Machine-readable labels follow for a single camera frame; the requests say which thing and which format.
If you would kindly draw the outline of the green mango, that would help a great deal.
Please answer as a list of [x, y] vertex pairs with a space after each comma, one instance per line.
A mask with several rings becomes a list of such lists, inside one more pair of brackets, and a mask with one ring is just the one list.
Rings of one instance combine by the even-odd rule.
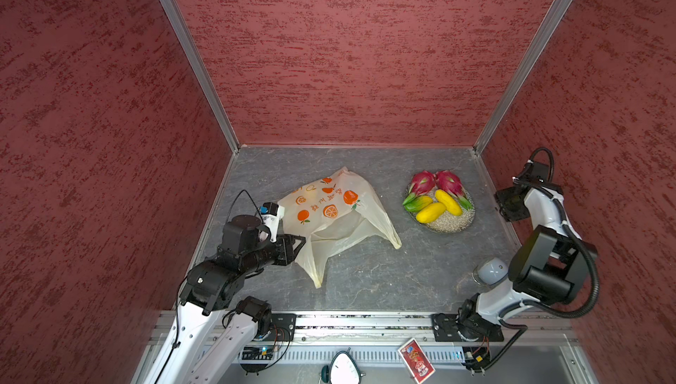
[[410, 201], [404, 203], [403, 207], [409, 213], [419, 213], [433, 202], [434, 200], [431, 197], [427, 195], [421, 195], [415, 196]]

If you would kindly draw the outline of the pink dragon fruit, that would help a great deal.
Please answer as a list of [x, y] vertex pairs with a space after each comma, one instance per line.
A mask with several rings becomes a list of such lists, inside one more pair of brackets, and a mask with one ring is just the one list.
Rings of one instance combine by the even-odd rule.
[[437, 187], [453, 196], [462, 208], [468, 211], [475, 209], [474, 205], [466, 195], [465, 188], [463, 187], [459, 176], [452, 173], [450, 170], [439, 171], [434, 176]]
[[411, 183], [408, 185], [407, 195], [402, 202], [403, 204], [410, 203], [416, 197], [427, 194], [436, 186], [435, 176], [429, 171], [422, 171], [413, 176]]

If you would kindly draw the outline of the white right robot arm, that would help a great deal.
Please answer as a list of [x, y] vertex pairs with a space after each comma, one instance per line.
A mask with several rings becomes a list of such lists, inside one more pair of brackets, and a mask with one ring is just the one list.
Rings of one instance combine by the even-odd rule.
[[519, 201], [533, 232], [510, 262], [507, 278], [459, 309], [456, 324], [468, 341], [490, 336], [529, 308], [560, 318], [588, 315], [600, 298], [597, 248], [571, 225], [560, 190], [518, 181]]

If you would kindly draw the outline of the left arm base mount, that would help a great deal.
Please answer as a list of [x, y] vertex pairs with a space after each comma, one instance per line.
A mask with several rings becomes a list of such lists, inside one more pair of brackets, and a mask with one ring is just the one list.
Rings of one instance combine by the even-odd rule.
[[263, 318], [255, 342], [290, 342], [294, 339], [297, 325], [296, 314], [272, 312]]

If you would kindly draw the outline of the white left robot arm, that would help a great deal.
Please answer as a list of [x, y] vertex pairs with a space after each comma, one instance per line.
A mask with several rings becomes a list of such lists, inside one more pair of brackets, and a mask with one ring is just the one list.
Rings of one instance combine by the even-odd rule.
[[283, 211], [238, 215], [223, 229], [216, 255], [197, 264], [178, 292], [172, 329], [146, 376], [148, 383], [217, 383], [246, 345], [274, 330], [271, 306], [232, 299], [269, 265], [292, 264], [306, 238], [278, 233]]

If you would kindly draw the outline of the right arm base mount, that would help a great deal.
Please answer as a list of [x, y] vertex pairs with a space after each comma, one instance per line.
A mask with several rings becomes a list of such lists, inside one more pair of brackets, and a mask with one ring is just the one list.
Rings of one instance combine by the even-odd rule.
[[436, 342], [489, 343], [505, 341], [502, 328], [473, 313], [468, 317], [457, 314], [431, 315], [431, 329]]

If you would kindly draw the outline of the fruit print plastic bag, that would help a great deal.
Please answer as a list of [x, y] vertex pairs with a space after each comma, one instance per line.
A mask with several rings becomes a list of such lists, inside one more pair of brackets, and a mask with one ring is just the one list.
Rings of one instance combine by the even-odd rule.
[[317, 288], [329, 258], [370, 237], [389, 241], [396, 250], [402, 246], [377, 192], [346, 168], [299, 187], [277, 203], [284, 209], [283, 232], [306, 239], [295, 263]]

